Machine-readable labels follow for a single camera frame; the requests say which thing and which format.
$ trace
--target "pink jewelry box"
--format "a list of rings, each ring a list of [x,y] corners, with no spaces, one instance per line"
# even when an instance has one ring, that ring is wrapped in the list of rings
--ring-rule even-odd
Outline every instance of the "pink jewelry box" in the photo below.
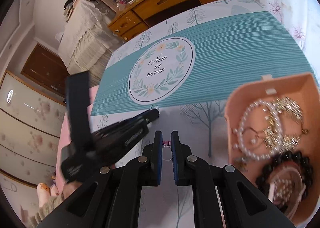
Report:
[[[238,87],[229,96],[225,118],[228,124],[228,155],[229,163],[233,164],[235,158],[243,156],[240,150],[234,149],[234,144],[238,144],[237,135],[233,129],[239,128],[239,122],[244,111],[254,101],[262,99],[272,101],[276,97],[288,96],[298,102],[303,111],[303,128],[308,129],[307,135],[302,135],[295,151],[300,150],[303,156],[310,158],[310,164],[314,168],[313,185],[308,190],[308,196],[300,202],[297,212],[292,222],[297,225],[305,221],[313,212],[320,195],[320,101],[319,91],[316,82],[311,73],[302,73],[276,79],[267,79],[257,82],[251,82]],[[248,115],[244,128],[250,126],[256,131],[263,130],[268,126],[265,117],[268,113],[262,110],[262,107],[254,108]],[[280,114],[283,134],[301,134],[301,126],[292,119]],[[256,144],[251,143],[255,133],[251,130],[244,132],[245,146],[256,154],[265,154],[269,150],[259,139]],[[254,184],[256,178],[262,174],[262,168],[269,160],[250,161],[247,163],[247,172],[243,174]]]

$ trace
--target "tree pattern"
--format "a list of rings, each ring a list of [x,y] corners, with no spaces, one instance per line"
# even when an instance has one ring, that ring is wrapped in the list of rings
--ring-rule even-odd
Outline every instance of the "tree pattern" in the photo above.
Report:
[[[177,186],[178,194],[178,218],[176,228],[179,226],[179,221],[191,208],[192,205],[187,205],[190,202],[191,189],[188,186]]]
[[[238,0],[239,2],[244,2],[244,3],[256,3],[258,6],[260,6],[261,8],[265,8],[266,5],[262,4],[256,0]]]
[[[278,0],[274,0],[274,2],[269,2],[269,5],[271,7],[269,12],[273,14],[279,20],[280,23],[283,23],[281,6],[279,5]]]
[[[130,53],[128,53],[130,45],[129,44],[124,44],[117,50],[113,52],[113,54],[110,57],[110,60],[108,62],[108,67],[111,65],[115,64],[116,62],[120,61],[124,57],[128,56]]]
[[[210,3],[211,5],[217,4],[217,3],[226,3],[228,4],[229,2],[231,2],[233,0],[218,0],[218,1],[214,1],[212,3]]]
[[[179,23],[176,23],[176,22],[174,22],[172,25],[169,25],[167,35],[172,35],[172,34],[178,32],[179,31],[178,25],[179,25]]]
[[[296,40],[298,46],[303,50],[306,35],[303,33],[301,27],[293,27],[292,37]]]
[[[102,115],[101,119],[98,123],[98,129],[102,129],[108,125],[109,116],[108,115]]]
[[[190,26],[193,23],[198,23],[205,18],[205,13],[201,7],[195,7],[189,10],[189,15],[187,17],[187,24]]]
[[[212,156],[212,124],[217,118],[223,117],[225,106],[225,101],[209,101],[180,107],[180,114],[189,119],[191,123],[201,123],[209,129],[208,156],[210,158]]]
[[[133,48],[134,51],[139,50],[142,48],[143,44],[147,44],[151,39],[151,31],[146,30],[143,33],[140,34],[139,40],[136,42],[135,47]]]

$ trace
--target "white wall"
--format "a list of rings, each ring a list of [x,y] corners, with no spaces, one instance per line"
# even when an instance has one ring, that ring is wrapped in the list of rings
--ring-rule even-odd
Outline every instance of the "white wall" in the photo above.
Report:
[[[17,25],[16,9],[17,3],[19,3],[19,25]],[[8,34],[4,38],[9,39],[4,44],[4,47],[0,46],[0,78],[2,78],[4,71],[6,70],[12,56],[15,54],[19,44],[23,38],[29,33],[34,26],[33,24],[33,6],[35,0],[15,0],[13,13],[8,12],[4,20],[11,21],[11,23],[2,23],[0,25],[0,35],[3,37],[2,30]]]
[[[2,50],[9,40],[13,32],[18,28],[20,11],[20,0],[14,0],[7,15],[4,17],[2,24],[0,25],[0,50]]]
[[[36,0],[33,20],[36,28],[36,38],[47,44],[47,48],[57,50],[59,42],[55,35],[64,31],[66,24],[63,12],[67,0]]]

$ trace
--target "pearl necklace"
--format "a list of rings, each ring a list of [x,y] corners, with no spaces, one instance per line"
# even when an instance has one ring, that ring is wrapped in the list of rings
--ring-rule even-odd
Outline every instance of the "pearl necklace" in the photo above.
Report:
[[[262,155],[257,155],[253,152],[251,152],[249,149],[247,149],[244,145],[244,139],[243,139],[243,131],[244,131],[244,124],[247,120],[247,117],[251,110],[253,108],[257,108],[260,106],[265,106],[268,108],[272,116],[274,117],[275,120],[275,133],[277,133],[277,143],[278,145],[274,147],[272,150],[269,151],[269,153],[262,154]],[[242,118],[240,120],[239,128],[236,130],[237,136],[238,136],[238,144],[234,145],[234,148],[238,148],[241,150],[243,154],[245,154],[247,157],[250,157],[253,160],[265,160],[265,159],[270,159],[273,155],[275,155],[277,152],[281,151],[282,148],[282,127],[281,127],[281,122],[278,117],[278,112],[275,108],[275,106],[271,102],[266,102],[261,99],[251,103],[247,109],[245,110],[244,114],[242,115]]]

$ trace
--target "pink bed sheet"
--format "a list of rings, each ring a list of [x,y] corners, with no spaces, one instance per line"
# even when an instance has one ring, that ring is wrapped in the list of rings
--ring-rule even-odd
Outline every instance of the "pink bed sheet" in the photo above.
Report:
[[[90,103],[91,105],[88,107],[88,115],[90,115],[92,110],[92,105],[94,98],[96,97],[97,91],[98,91],[99,85],[90,88]],[[70,129],[69,129],[69,121],[68,121],[68,115],[67,113],[64,115],[64,120],[61,127],[61,134],[59,139],[59,145],[58,145],[58,155],[57,155],[57,165],[56,165],[56,186],[59,190],[59,192],[62,192],[65,180],[63,178],[63,175],[60,170],[60,164],[61,164],[61,149],[68,145],[71,142],[70,140]]]

